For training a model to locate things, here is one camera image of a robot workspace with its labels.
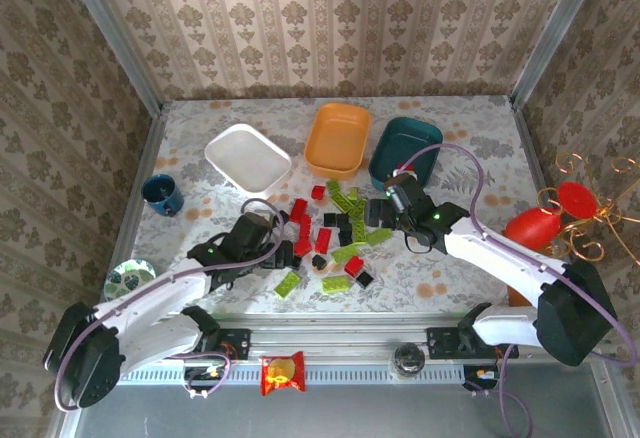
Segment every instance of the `red chip packet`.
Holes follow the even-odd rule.
[[[260,393],[262,396],[283,388],[306,390],[304,356],[301,351],[291,356],[263,356],[261,369]]]

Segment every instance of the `wallpaper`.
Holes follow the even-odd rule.
[[[149,124],[80,0],[0,0],[0,437],[44,436],[44,350],[99,298]]]
[[[164,101],[509,94],[557,0],[108,0]]]
[[[640,163],[640,0],[586,0],[526,111],[549,182],[567,179],[554,166],[557,153],[564,151],[588,160],[602,196],[614,198],[640,178],[640,167],[627,174],[611,167],[617,156]],[[587,184],[585,168],[576,171],[571,178]],[[640,217],[640,187],[620,205],[627,215]],[[617,229],[640,255],[640,225],[627,223]],[[640,346],[640,267],[606,229],[595,228],[593,235],[606,247],[600,264],[605,285]],[[618,351],[626,353],[621,346]],[[640,410],[640,369],[624,373]]]

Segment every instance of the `green block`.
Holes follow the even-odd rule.
[[[358,202],[353,205],[353,208],[349,212],[349,216],[354,220],[362,220],[364,218],[365,206],[367,206],[367,200],[360,198]]]
[[[347,200],[349,200],[354,205],[358,202],[358,188],[356,187],[349,188],[349,193],[347,194]]]
[[[298,286],[300,283],[300,277],[296,275],[293,271],[287,273],[287,276],[284,277],[284,280],[280,282],[276,289],[274,290],[280,297],[286,298],[291,291]]]
[[[365,245],[367,243],[367,232],[364,227],[364,221],[357,220],[353,222],[353,244]]]
[[[323,293],[341,293],[343,291],[349,291],[351,288],[351,280],[347,275],[331,276],[322,280],[322,292]]]
[[[387,241],[393,236],[393,231],[389,228],[378,228],[376,231],[367,234],[367,244],[369,246],[376,246]]]
[[[329,195],[333,196],[336,193],[340,193],[340,183],[336,180],[327,181],[327,190],[329,190]]]
[[[343,213],[349,213],[353,208],[353,205],[347,198],[340,192],[331,195],[331,201],[342,211]]]
[[[357,254],[358,249],[356,248],[356,245],[351,243],[348,246],[343,246],[342,248],[337,249],[336,251],[331,253],[331,256],[333,256],[333,261],[335,261],[336,263],[345,263],[352,257],[357,256]]]

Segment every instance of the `navy cup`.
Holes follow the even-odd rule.
[[[149,178],[142,185],[142,198],[162,216],[175,216],[184,205],[184,197],[169,175]]]

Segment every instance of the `red lego brick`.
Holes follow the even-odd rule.
[[[302,215],[300,217],[300,233],[298,237],[300,239],[308,240],[311,236],[311,217],[309,215]]]
[[[291,209],[291,213],[289,214],[289,221],[292,223],[300,223],[300,218],[304,215],[304,212],[307,211],[307,200],[301,200],[298,198],[293,204],[293,208]]]
[[[316,185],[313,187],[313,190],[311,190],[311,198],[313,198],[314,200],[321,200],[322,198],[324,198],[324,190],[326,188],[322,185]]]
[[[331,230],[329,228],[320,228],[318,238],[316,239],[316,253],[326,255],[329,251],[329,241],[331,240]]]
[[[363,266],[364,261],[362,260],[362,258],[354,256],[349,261],[347,261],[346,265],[344,265],[344,271],[346,271],[349,276],[355,278]]]
[[[293,245],[293,253],[296,256],[303,257],[312,250],[311,242],[308,239],[301,239]]]

